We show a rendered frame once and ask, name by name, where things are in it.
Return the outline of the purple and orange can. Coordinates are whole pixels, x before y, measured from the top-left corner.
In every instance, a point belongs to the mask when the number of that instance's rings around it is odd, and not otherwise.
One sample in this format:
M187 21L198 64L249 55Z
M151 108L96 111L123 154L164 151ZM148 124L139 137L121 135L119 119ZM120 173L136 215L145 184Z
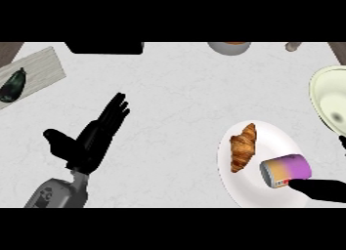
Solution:
M259 170L271 188L283 188L292 180L305 180L312 176L312 168L302 154L289 154L265 160Z

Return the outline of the black appliance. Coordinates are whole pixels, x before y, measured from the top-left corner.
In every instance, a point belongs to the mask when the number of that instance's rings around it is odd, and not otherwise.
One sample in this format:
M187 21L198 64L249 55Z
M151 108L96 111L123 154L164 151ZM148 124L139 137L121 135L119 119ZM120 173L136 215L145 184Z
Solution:
M67 42L74 54L141 55L144 42Z

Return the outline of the pale wooden cutting board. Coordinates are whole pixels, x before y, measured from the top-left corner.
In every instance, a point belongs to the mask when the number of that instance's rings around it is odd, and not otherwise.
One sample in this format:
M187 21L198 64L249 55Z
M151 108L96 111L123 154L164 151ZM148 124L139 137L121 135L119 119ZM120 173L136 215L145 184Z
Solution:
M52 47L0 68L0 109L67 77Z

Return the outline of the pale green bowl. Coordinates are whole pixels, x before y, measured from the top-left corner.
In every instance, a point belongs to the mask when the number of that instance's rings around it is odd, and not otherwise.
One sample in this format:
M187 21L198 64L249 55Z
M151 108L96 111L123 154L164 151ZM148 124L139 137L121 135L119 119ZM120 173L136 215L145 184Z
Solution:
M346 137L346 65L324 67L314 74L309 97L326 126Z

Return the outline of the dark purple eggplant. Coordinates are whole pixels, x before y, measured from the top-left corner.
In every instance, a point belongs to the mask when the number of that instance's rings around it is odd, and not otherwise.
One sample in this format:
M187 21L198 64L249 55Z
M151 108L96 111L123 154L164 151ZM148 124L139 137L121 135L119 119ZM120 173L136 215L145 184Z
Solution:
M27 71L21 68L0 88L0 102L12 103L22 95L27 85Z

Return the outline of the white plate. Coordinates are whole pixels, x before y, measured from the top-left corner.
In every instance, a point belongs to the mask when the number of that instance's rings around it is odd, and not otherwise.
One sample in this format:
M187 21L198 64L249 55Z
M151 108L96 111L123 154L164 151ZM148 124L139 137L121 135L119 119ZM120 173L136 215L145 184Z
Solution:
M256 155L246 168L231 172L232 136L256 125ZM293 179L308 179L312 168L290 136L269 123L247 120L227 131L218 148L218 169L227 191L241 207L305 207L308 196L289 187Z

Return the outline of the golden brown croissant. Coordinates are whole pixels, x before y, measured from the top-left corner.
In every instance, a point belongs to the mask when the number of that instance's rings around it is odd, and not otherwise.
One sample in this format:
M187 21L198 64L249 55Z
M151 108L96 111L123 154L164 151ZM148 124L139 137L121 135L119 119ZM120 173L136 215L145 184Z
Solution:
M253 156L256 155L258 129L256 124L250 123L240 135L232 136L231 143L231 172L240 172Z

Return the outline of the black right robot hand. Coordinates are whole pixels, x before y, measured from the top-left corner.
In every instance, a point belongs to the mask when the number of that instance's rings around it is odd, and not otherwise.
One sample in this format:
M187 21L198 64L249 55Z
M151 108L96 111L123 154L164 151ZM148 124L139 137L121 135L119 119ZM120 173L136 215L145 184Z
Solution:
M346 137L341 136L339 141L346 149ZM295 179L289 187L314 200L346 203L346 183L341 181Z

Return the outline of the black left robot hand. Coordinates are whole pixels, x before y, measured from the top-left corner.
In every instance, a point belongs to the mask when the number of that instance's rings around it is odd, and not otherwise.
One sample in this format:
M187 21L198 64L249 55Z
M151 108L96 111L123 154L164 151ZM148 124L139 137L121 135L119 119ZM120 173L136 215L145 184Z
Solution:
M126 95L119 93L76 139L56 129L47 129L43 132L50 153L67 161L70 170L86 175L96 170L129 113Z

